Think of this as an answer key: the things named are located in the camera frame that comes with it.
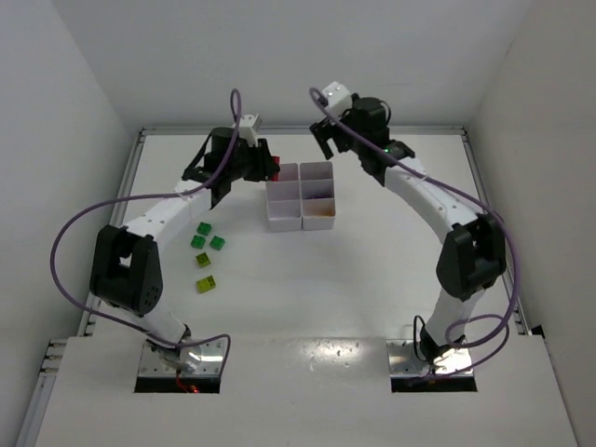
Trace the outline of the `small green lego brick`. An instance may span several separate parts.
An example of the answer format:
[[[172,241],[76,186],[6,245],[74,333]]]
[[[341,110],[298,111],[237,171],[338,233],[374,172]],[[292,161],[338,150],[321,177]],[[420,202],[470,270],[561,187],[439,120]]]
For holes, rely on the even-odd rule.
[[[212,225],[210,223],[201,222],[198,227],[196,228],[196,232],[201,236],[208,236],[212,230]]]

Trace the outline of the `purple lego brick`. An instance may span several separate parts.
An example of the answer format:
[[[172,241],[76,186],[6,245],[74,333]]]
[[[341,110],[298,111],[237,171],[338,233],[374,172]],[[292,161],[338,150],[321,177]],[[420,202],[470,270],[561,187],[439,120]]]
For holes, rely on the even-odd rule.
[[[304,196],[304,200],[316,200],[327,198],[333,198],[333,194],[324,194],[323,192],[316,192],[315,194],[309,194]]]

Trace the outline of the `yellow-green lego brick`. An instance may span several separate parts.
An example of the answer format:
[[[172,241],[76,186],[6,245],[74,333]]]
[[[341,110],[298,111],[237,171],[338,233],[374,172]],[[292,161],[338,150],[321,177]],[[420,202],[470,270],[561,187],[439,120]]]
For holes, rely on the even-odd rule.
[[[196,256],[196,264],[199,268],[206,268],[210,265],[210,258],[206,252],[201,252]]]

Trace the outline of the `orange lego brick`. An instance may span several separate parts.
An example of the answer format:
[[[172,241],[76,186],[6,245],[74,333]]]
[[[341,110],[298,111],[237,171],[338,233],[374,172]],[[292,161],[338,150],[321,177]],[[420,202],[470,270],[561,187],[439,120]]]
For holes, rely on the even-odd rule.
[[[306,209],[305,217],[308,218],[332,218],[335,216],[334,209]]]

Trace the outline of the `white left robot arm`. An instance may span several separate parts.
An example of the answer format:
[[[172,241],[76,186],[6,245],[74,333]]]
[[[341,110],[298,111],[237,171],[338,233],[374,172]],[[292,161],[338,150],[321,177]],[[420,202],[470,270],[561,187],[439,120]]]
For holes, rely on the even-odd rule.
[[[264,182],[279,171],[264,138],[246,130],[213,129],[173,191],[143,215],[97,235],[89,288],[127,313],[154,344],[176,349],[189,337],[163,296],[160,253],[201,214],[231,191],[233,182]]]

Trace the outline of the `red lego brick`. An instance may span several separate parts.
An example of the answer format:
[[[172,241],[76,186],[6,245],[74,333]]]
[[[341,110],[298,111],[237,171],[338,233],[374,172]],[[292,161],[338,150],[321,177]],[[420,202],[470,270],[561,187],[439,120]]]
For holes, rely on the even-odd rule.
[[[274,161],[275,168],[274,168],[274,172],[273,172],[273,175],[271,176],[270,181],[277,182],[279,173],[280,173],[280,158],[279,158],[279,156],[272,156],[272,159]]]

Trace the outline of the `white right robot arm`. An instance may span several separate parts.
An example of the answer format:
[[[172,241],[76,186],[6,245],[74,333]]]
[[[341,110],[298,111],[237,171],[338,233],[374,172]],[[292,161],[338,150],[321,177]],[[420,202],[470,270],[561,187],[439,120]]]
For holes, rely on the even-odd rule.
[[[363,170],[403,199],[441,244],[440,295],[414,344],[415,355],[430,363],[465,340],[477,302],[504,273],[504,233],[494,217],[429,181],[414,150],[391,138],[385,102],[339,92],[321,93],[317,102],[327,116],[310,131],[325,157],[356,154]]]

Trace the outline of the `green and yellow lego stack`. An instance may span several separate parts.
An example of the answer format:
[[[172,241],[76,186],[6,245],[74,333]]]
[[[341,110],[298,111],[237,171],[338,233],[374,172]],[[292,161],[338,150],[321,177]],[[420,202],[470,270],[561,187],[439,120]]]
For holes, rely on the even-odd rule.
[[[216,288],[216,281],[213,276],[201,278],[196,282],[196,290],[199,294],[212,291]]]

